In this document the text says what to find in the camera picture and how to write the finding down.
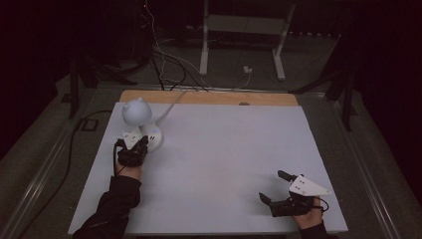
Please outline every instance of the human arm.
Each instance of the human arm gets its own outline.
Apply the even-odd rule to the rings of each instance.
[[[322,210],[319,198],[314,198],[314,206],[308,214],[292,216],[298,224],[302,239],[335,239],[336,236],[328,235],[323,225]]]
[[[122,238],[131,208],[140,200],[141,168],[116,165],[122,171],[110,180],[109,190],[100,199],[97,212],[75,232],[73,238]]]

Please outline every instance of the power outlet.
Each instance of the power outlet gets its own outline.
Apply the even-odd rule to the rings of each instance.
[[[243,67],[243,71],[244,71],[246,74],[248,74],[248,73],[252,73],[252,67],[245,66],[245,67]]]

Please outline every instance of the human hand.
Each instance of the human hand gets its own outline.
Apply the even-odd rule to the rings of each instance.
[[[115,173],[117,176],[128,176],[140,181],[140,175],[142,174],[141,166],[138,167],[127,167],[122,166],[120,163],[115,165]]]
[[[314,198],[314,206],[320,207],[320,200],[318,197]],[[322,210],[320,208],[313,208],[308,214],[300,216],[292,216],[299,229],[304,230],[322,223]]]

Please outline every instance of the wooden table edge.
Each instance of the wooden table edge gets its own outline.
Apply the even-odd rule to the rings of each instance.
[[[121,103],[143,98],[148,103],[173,103],[181,92],[126,90]],[[292,94],[275,93],[232,93],[232,92],[186,92],[177,101],[180,104],[205,105],[250,105],[250,106],[298,106]]]

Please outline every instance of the dark background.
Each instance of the dark background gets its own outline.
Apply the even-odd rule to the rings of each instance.
[[[279,1],[210,2],[210,9],[216,13],[269,17],[282,14],[275,11]],[[75,46],[83,46],[103,62],[124,56],[122,52],[127,49],[115,44],[115,36],[131,38],[130,32],[117,32],[109,19],[121,17],[118,24],[133,24],[132,12],[127,10],[130,3],[2,1],[0,158],[56,96],[55,82],[69,73]],[[186,36],[186,25],[202,24],[202,9],[202,1],[197,0],[150,1],[157,25],[178,39]],[[354,88],[362,93],[373,120],[422,202],[422,188],[417,185],[422,181],[420,12],[419,1],[301,1],[291,31],[341,34],[325,72],[342,69],[354,73]]]

